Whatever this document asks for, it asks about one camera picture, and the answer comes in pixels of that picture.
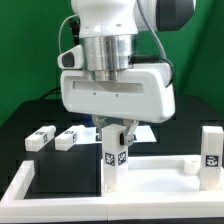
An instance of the metal cylinder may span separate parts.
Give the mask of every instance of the metal cylinder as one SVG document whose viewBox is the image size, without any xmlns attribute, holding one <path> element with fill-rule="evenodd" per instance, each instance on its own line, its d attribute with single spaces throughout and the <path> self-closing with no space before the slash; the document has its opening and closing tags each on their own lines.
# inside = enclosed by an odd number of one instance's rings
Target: metal cylinder
<svg viewBox="0 0 224 224">
<path fill-rule="evenodd" d="M 118 70 L 130 68 L 136 35 L 83 38 L 80 42 L 84 49 L 84 69 L 93 72 L 93 80 L 111 81 L 117 80 Z"/>
</svg>

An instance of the black label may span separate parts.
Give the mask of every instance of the black label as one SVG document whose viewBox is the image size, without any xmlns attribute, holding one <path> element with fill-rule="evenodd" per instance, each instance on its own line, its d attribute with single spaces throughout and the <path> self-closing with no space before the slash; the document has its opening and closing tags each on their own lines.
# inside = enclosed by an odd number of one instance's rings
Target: black label
<svg viewBox="0 0 224 224">
<path fill-rule="evenodd" d="M 122 152 L 118 155 L 118 166 L 127 162 L 127 155 L 126 152 Z"/>
<path fill-rule="evenodd" d="M 219 167 L 219 156 L 206 155 L 205 158 L 206 167 Z"/>
<path fill-rule="evenodd" d="M 77 141 L 77 134 L 75 133 L 75 134 L 73 135 L 73 143 L 76 142 L 76 141 Z"/>
<path fill-rule="evenodd" d="M 44 135 L 44 143 L 46 143 L 47 141 L 48 141 L 48 138 L 47 138 L 47 134 L 46 135 Z"/>
<path fill-rule="evenodd" d="M 43 134 L 45 134 L 45 132 L 42 132 L 42 131 L 38 131 L 35 133 L 35 135 L 43 135 Z"/>
<path fill-rule="evenodd" d="M 65 134 L 66 135 L 72 135 L 74 133 L 74 131 L 66 131 Z"/>
<path fill-rule="evenodd" d="M 105 163 L 111 166 L 115 166 L 115 156 L 110 153 L 105 153 Z"/>
</svg>

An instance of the black table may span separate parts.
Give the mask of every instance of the black table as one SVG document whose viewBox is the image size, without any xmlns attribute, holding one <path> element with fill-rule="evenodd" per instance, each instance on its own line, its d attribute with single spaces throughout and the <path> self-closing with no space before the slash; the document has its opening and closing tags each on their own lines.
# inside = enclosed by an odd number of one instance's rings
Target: black table
<svg viewBox="0 0 224 224">
<path fill-rule="evenodd" d="M 54 141 L 51 141 L 38 153 L 25 151 L 24 139 L 42 126 L 55 125 L 57 136 L 72 125 L 80 124 L 94 126 L 91 116 L 67 112 L 60 100 L 22 103 L 0 128 L 0 198 L 24 160 L 35 162 L 35 177 L 26 199 L 100 196 L 101 144 L 75 145 L 68 152 L 60 152 L 55 151 Z M 129 156 L 200 154 L 202 126 L 224 127 L 224 116 L 199 98 L 178 96 L 175 116 L 162 124 L 149 125 L 157 142 L 134 144 L 129 148 Z M 224 223 L 224 219 L 133 220 L 113 223 L 215 224 Z"/>
</svg>

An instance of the block with black label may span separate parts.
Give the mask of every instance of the block with black label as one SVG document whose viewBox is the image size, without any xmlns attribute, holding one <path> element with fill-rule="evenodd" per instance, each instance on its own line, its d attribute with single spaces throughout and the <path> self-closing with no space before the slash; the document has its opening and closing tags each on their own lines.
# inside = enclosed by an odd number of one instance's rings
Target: block with black label
<svg viewBox="0 0 224 224">
<path fill-rule="evenodd" d="M 224 134 L 222 127 L 202 128 L 200 190 L 221 188 Z"/>
<path fill-rule="evenodd" d="M 54 126 L 43 126 L 25 139 L 26 151 L 38 152 L 54 138 L 56 128 Z"/>
<path fill-rule="evenodd" d="M 128 147 L 120 144 L 125 127 L 110 125 L 102 129 L 103 177 L 105 191 L 119 191 L 128 173 Z"/>
<path fill-rule="evenodd" d="M 85 127 L 83 125 L 72 126 L 55 138 L 55 149 L 60 151 L 69 150 L 82 135 Z"/>
</svg>

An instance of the green backdrop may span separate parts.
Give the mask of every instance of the green backdrop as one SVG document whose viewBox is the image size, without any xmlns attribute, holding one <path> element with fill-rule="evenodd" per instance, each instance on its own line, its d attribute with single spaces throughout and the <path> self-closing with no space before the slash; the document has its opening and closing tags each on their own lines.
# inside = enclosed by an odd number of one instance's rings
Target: green backdrop
<svg viewBox="0 0 224 224">
<path fill-rule="evenodd" d="M 160 33 L 176 67 L 178 94 L 197 95 L 224 113 L 223 0 L 197 0 L 194 18 L 179 32 Z M 72 14 L 70 0 L 1 0 L 0 125 L 21 102 L 59 85 L 58 31 Z M 139 52 L 156 53 L 148 33 Z M 63 50 L 72 47 L 69 27 Z"/>
</svg>

